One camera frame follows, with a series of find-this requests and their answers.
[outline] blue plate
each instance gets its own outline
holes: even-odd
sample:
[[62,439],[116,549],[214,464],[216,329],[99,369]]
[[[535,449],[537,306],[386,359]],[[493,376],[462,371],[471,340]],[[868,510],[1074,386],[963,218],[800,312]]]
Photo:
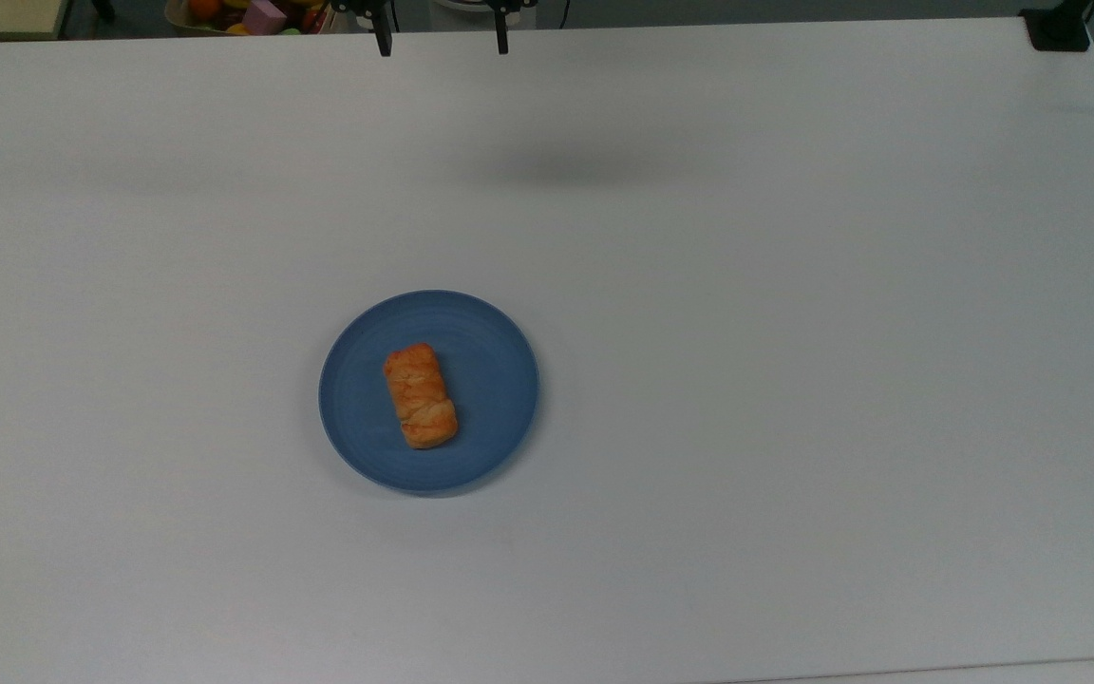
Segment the blue plate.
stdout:
[[[383,362],[429,343],[458,413],[458,434],[412,450],[386,390]],[[409,291],[357,316],[321,376],[321,417],[353,471],[401,492],[439,494],[494,472],[534,420],[538,367],[522,331],[500,309],[459,291]]]

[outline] white table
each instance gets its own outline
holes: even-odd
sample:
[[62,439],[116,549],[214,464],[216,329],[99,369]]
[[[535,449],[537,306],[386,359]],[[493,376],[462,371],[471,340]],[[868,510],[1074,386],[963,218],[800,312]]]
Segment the white table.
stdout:
[[791,684],[1094,684],[1094,661],[1041,665],[970,666],[958,670],[857,674]]
[[[0,681],[1094,658],[1094,51],[1019,19],[0,45]],[[323,436],[444,287],[500,479]]]

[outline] black clamp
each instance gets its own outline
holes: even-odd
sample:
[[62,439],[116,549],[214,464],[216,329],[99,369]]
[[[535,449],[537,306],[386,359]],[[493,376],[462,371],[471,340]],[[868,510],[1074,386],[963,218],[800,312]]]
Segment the black clamp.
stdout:
[[1094,12],[1094,0],[1063,0],[1052,10],[1020,10],[1033,47],[1041,53],[1086,53],[1091,38],[1083,12],[1089,4]]
[[386,19],[386,0],[331,0],[331,9],[368,19],[374,26],[371,33],[377,38],[377,50],[383,57],[392,56],[392,25]]
[[534,8],[538,0],[484,0],[484,3],[492,8],[492,16],[496,18],[496,51],[508,55],[509,14],[516,14],[522,8]]

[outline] baked pastry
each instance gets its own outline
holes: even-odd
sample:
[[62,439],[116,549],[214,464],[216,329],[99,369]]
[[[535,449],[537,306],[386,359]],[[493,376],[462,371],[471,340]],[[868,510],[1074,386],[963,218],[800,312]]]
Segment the baked pastry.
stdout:
[[446,381],[433,347],[418,341],[392,351],[383,363],[383,375],[408,447],[428,450],[458,432],[455,404],[446,395]]

